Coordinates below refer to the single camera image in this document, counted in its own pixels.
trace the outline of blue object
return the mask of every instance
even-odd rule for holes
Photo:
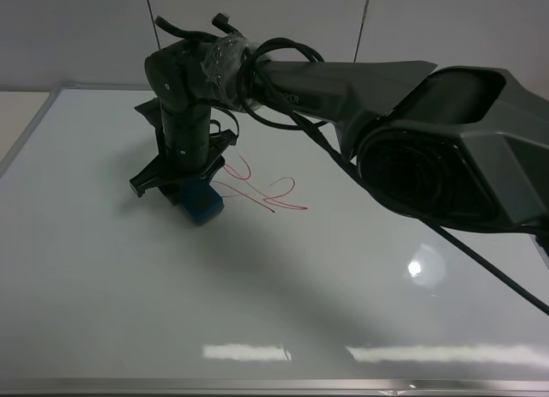
[[[179,206],[197,224],[211,220],[223,207],[223,198],[204,180],[185,181],[180,185]]]

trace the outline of white wall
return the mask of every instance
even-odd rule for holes
[[[217,13],[248,39],[262,43],[287,37],[315,48],[328,61],[352,61],[366,0],[151,0],[154,15],[185,28],[222,33],[211,25]],[[160,43],[176,39],[159,30]],[[277,59],[301,59],[294,52]]]
[[[549,93],[549,0],[370,0],[358,61],[503,67]]]
[[[146,0],[0,0],[0,89],[145,84],[156,50]]]

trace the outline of whiteboard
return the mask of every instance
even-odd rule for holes
[[[251,177],[220,171],[214,187],[236,196],[206,225],[158,190],[138,199],[128,180],[155,141],[133,107],[152,97],[63,91],[0,178],[0,389],[330,379],[549,390],[549,319],[376,204],[303,134],[240,115],[226,160]],[[549,302],[529,236],[459,236]]]

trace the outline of red drawing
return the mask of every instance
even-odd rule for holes
[[[246,183],[246,185],[249,186],[253,191],[251,191],[249,193],[244,193],[244,192],[240,191],[239,189],[235,189],[234,187],[232,187],[231,185],[229,185],[227,183],[222,183],[221,181],[212,181],[212,183],[221,184],[221,185],[231,189],[235,193],[237,193],[237,194],[231,194],[231,195],[222,195],[221,197],[223,197],[223,198],[240,197],[240,196],[246,197],[247,199],[252,200],[256,204],[259,204],[260,206],[266,208],[271,213],[274,213],[275,211],[270,206],[274,206],[274,207],[278,207],[278,208],[287,208],[288,210],[306,210],[306,209],[308,209],[307,207],[304,207],[304,206],[296,206],[296,205],[288,204],[286,202],[281,202],[281,201],[278,200],[281,197],[284,197],[284,196],[290,194],[292,192],[292,190],[295,188],[295,180],[293,178],[291,178],[291,177],[279,178],[274,183],[271,183],[269,185],[269,187],[272,187],[273,185],[279,183],[280,181],[289,180],[289,182],[291,183],[291,186],[290,186],[290,190],[288,190],[286,193],[283,193],[283,194],[280,194],[280,195],[266,195],[250,183],[249,180],[251,178],[251,167],[248,164],[248,162],[240,154],[239,154],[239,156],[240,156],[240,159],[246,165],[246,168],[248,170],[248,174],[246,176],[242,176],[240,173],[238,173],[238,171],[234,167],[232,167],[231,165],[228,165],[228,164],[225,164],[223,169],[226,171],[226,173],[229,176],[231,176],[233,178],[236,178],[237,180],[240,180],[240,181]],[[252,194],[255,194],[255,193],[257,193],[257,194],[259,194],[263,197],[262,201],[265,204],[263,204],[263,202],[260,202],[260,201],[258,201],[257,199],[255,199],[254,197],[251,196]]]

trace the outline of black wire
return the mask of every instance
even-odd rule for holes
[[[215,127],[217,127],[217,132],[218,134],[221,132],[221,123],[217,120],[209,120],[209,125],[214,125]]]
[[[248,106],[248,103],[246,101],[246,95],[244,93],[244,86],[249,87],[250,84],[252,83],[252,78],[253,78],[253,75],[254,75],[254,71],[256,73],[258,73],[259,75],[263,75],[263,77],[265,76],[265,74],[262,72],[261,68],[256,68],[255,67],[257,59],[260,56],[263,56],[263,55],[267,54],[268,52],[271,52],[271,51],[274,51],[274,50],[280,50],[280,49],[283,49],[283,48],[293,48],[293,49],[301,52],[312,63],[319,63],[319,62],[324,61],[323,57],[318,52],[313,50],[312,48],[310,48],[306,45],[300,44],[300,43],[296,43],[295,41],[291,41],[290,39],[283,39],[283,38],[270,39],[268,41],[265,41],[263,44],[261,44],[257,48],[257,50],[255,50],[253,53],[251,53],[250,50],[248,48],[246,48],[244,50],[244,54],[246,55],[246,59],[244,60],[244,62],[240,66],[240,69],[238,70],[238,73],[237,73],[237,80],[236,80],[237,95],[238,95],[238,100],[240,101],[240,104],[242,105],[244,110],[248,114],[250,114],[254,119],[256,119],[258,122],[260,122],[260,123],[262,123],[262,124],[264,124],[268,127],[271,127],[273,129],[286,129],[286,130],[291,130],[291,131],[298,131],[298,130],[302,130],[303,127],[299,123],[297,123],[296,120],[292,117],[292,114],[294,116],[296,116],[296,114],[292,110],[290,110],[290,113],[287,112],[287,109],[283,109],[281,112],[288,115],[292,120],[294,120],[294,122],[297,125],[280,124],[280,123],[275,123],[275,122],[269,121],[268,119],[263,118],[263,117],[259,116],[258,114],[256,114]],[[268,84],[268,81],[270,81],[269,78],[267,78],[267,80],[265,78],[261,78],[261,80],[266,85]],[[274,87],[272,86],[272,82],[271,82],[271,88],[269,90],[273,93],[276,92],[277,94],[279,94],[278,91],[276,89],[274,89]],[[280,107],[281,103],[279,101],[277,101],[276,103]],[[317,126],[317,127],[322,127],[323,125],[326,125],[327,123],[328,122],[326,122],[326,121],[321,121],[320,123],[316,123],[314,125]]]
[[[481,267],[483,267],[485,270],[487,270],[489,273],[491,273],[494,277],[502,281],[505,285],[507,285],[511,290],[513,290],[515,293],[517,293],[519,296],[524,298],[526,301],[531,303],[534,307],[537,307],[538,310],[542,311],[543,313],[547,314],[549,316],[549,305],[545,304],[543,301],[541,301],[539,298],[537,298],[534,294],[527,291],[524,287],[519,285],[516,281],[514,281],[511,277],[509,277],[506,273],[501,271],[499,268],[491,264],[489,261],[487,261],[483,256],[481,256],[479,253],[471,249],[469,246],[467,246],[465,243],[463,243],[458,238],[451,235],[449,232],[444,230],[442,227],[435,226],[433,224],[430,224],[428,222],[422,221],[423,224],[428,226],[430,229],[432,229],[436,234],[438,234],[440,237],[444,238],[446,241],[452,243],[457,249],[461,250],[463,253],[467,254],[469,257],[471,257],[473,260],[477,262]]]
[[[222,113],[229,116],[232,121],[234,121],[234,123],[237,125],[237,139],[238,139],[240,137],[240,124],[238,123],[238,119],[234,116],[234,114],[232,114],[230,111],[226,110],[225,108],[214,106],[214,109],[217,111],[221,111]]]
[[[166,33],[180,39],[195,39],[205,43],[213,43],[219,38],[217,35],[205,33],[203,31],[182,30],[181,28],[175,27],[173,24],[169,23],[159,15],[157,15],[154,19],[154,24],[156,24],[158,28],[165,31]]]
[[[151,9],[150,0],[146,0],[146,1],[147,1],[148,15],[151,17],[151,22],[152,22],[153,31],[154,31],[154,37],[156,38],[156,46],[160,50],[162,47],[160,47],[160,40],[158,39],[158,33],[156,32],[156,27],[154,26],[153,9]]]
[[[288,126],[285,124],[273,123],[261,116],[258,116],[248,106],[246,102],[247,98],[244,92],[244,87],[247,87],[249,89],[254,77],[257,76],[259,80],[261,80],[263,84],[265,84],[269,92],[272,94],[274,98],[274,103],[277,105],[277,109],[278,109],[277,111],[280,111],[286,114],[296,123],[296,127],[293,129],[303,130],[316,144],[318,144],[322,149],[324,149],[330,155],[330,157],[334,160],[334,162],[350,178],[352,178],[355,183],[357,183],[360,187],[368,191],[370,194],[374,195],[375,193],[373,192],[373,190],[370,189],[371,187],[366,185],[362,181],[362,179],[359,177],[356,165],[353,165],[351,163],[345,163],[341,155],[329,145],[328,141],[326,140],[326,137],[324,137],[324,135],[318,129],[318,124],[314,124],[311,121],[309,121],[307,118],[300,116],[299,114],[294,112],[292,110],[292,107],[287,102],[287,100],[276,89],[275,85],[270,80],[267,73],[265,73],[265,71],[261,67],[255,66],[256,61],[260,56],[268,52],[279,50],[282,48],[293,48],[301,52],[312,63],[323,61],[323,58],[320,56],[320,54],[312,50],[310,47],[296,43],[289,39],[271,39],[269,41],[266,41],[262,45],[260,45],[257,48],[257,50],[255,50],[253,53],[250,53],[250,50],[246,49],[244,51],[244,54],[246,55],[246,59],[240,66],[240,69],[237,74],[237,95],[238,95],[238,100],[240,104],[243,106],[246,112],[248,112],[248,114],[250,114],[250,116],[252,116],[258,122],[263,123],[269,127],[277,128],[277,129],[289,129]],[[492,274],[494,277],[496,277],[501,282],[503,282],[506,286],[508,286],[511,290],[513,290],[519,296],[521,296],[526,301],[531,303],[534,307],[536,307],[538,310],[542,311],[543,313],[549,316],[549,305],[543,303],[532,293],[528,292],[524,287],[516,283],[511,277],[509,277],[507,274],[499,270],[497,267],[495,267],[493,264],[487,261],[483,256],[481,256],[476,251],[468,247],[458,238],[452,236],[449,232],[444,230],[442,227],[433,225],[425,216],[419,215],[418,219],[422,221],[426,226],[431,228],[438,235],[440,235],[442,238],[447,240],[449,243],[453,244],[457,249],[461,250],[467,256],[471,257],[481,267],[483,267],[490,274]]]

